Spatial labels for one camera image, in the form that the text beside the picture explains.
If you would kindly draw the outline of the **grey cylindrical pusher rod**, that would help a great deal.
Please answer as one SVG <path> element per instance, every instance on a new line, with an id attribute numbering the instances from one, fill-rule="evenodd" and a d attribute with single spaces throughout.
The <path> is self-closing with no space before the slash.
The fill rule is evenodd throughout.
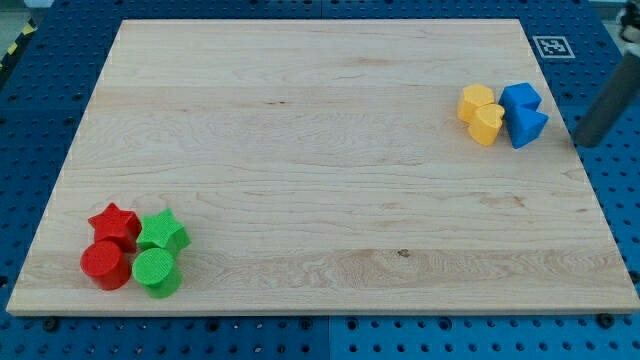
<path id="1" fill-rule="evenodd" d="M 574 143 L 598 146 L 639 95 L 639 56 L 626 52 L 573 131 Z"/>

